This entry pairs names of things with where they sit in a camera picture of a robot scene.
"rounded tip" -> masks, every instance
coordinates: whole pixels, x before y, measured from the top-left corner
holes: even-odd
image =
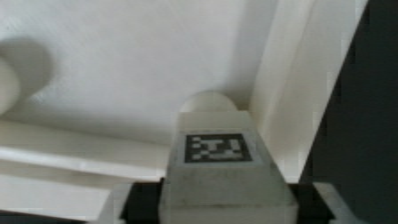
[[[198,93],[184,104],[180,112],[237,111],[232,99],[216,91]]]

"curved white tube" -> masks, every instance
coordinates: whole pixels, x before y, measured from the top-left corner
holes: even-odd
[[[22,88],[17,72],[0,58],[0,115],[17,104],[20,92]]]

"white panel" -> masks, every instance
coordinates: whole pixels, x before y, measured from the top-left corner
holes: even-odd
[[[113,177],[0,162],[0,208],[77,220],[97,220],[115,185]]]
[[[367,0],[305,1],[305,8],[285,3],[292,1],[278,9],[251,112],[285,178],[298,182]],[[296,24],[303,31],[287,37]],[[285,44],[285,50],[273,47]]]

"white wall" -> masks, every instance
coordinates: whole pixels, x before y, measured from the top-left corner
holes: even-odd
[[[191,95],[248,107],[276,0],[0,0],[8,119],[170,144]]]
[[[290,182],[301,178],[367,2],[280,1],[251,112]]]

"white surface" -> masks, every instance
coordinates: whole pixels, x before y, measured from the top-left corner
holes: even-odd
[[[17,72],[0,58],[0,115],[15,106],[20,97],[20,81]]]
[[[171,144],[198,92],[248,106],[276,2],[0,0],[26,98],[8,118]]]
[[[132,184],[120,184],[111,192],[99,220],[90,224],[125,224],[122,213],[127,206]]]
[[[290,182],[301,178],[365,5],[367,0],[280,1],[251,113]]]
[[[246,136],[253,161],[187,162],[187,135],[232,133]],[[298,208],[250,113],[184,113],[161,199],[163,224],[294,224]]]
[[[331,208],[333,214],[337,216],[337,219],[330,222],[330,224],[367,224],[367,222],[358,219],[353,213],[335,186],[328,183],[315,183],[315,188],[321,192],[328,207]]]
[[[170,147],[0,121],[0,160],[159,181]]]
[[[97,220],[120,178],[0,162],[0,208],[77,220]]]

